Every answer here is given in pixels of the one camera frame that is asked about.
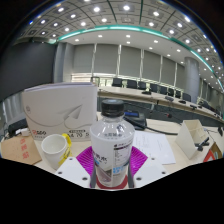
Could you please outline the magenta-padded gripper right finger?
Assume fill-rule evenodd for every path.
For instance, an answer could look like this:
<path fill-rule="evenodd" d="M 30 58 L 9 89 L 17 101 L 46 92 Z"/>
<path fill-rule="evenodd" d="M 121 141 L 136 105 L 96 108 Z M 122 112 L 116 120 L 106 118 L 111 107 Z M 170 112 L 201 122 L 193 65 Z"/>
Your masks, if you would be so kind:
<path fill-rule="evenodd" d="M 154 157 L 147 157 L 139 149 L 133 147 L 128 170 L 128 186 L 140 188 L 167 175 L 167 170 Z"/>

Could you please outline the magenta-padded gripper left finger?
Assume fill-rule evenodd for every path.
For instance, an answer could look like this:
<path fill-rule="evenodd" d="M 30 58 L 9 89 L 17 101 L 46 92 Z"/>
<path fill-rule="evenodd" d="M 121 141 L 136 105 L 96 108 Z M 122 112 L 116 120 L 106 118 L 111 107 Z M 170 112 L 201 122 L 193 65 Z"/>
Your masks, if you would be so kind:
<path fill-rule="evenodd" d="M 84 188 L 96 186 L 96 171 L 92 147 L 86 148 L 77 157 L 68 157 L 55 174 Z"/>

